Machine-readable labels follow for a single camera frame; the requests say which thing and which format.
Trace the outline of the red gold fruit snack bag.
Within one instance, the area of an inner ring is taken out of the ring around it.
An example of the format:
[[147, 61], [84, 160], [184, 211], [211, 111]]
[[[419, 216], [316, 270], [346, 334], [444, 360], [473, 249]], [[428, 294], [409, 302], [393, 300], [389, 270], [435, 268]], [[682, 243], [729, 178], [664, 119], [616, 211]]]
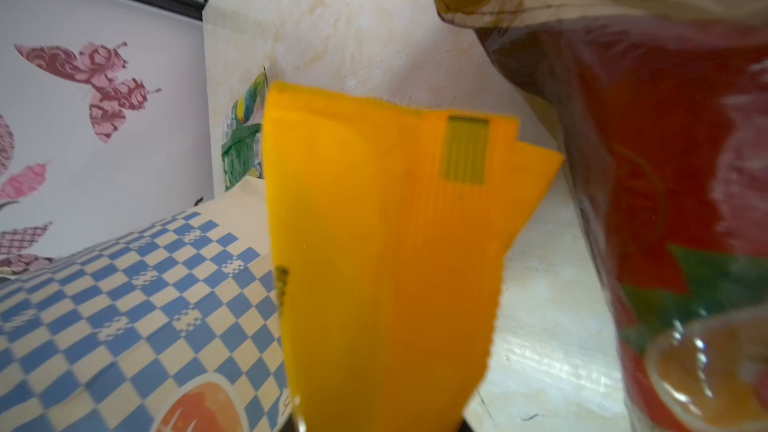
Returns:
[[767, 0], [434, 0], [558, 142], [636, 431], [767, 427]]

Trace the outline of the blue checkered paper bag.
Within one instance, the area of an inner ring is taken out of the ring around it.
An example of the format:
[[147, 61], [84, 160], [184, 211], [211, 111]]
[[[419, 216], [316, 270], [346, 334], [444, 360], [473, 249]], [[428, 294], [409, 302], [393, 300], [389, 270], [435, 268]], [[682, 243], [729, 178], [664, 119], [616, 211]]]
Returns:
[[5, 431], [283, 431], [265, 183], [1, 286]]

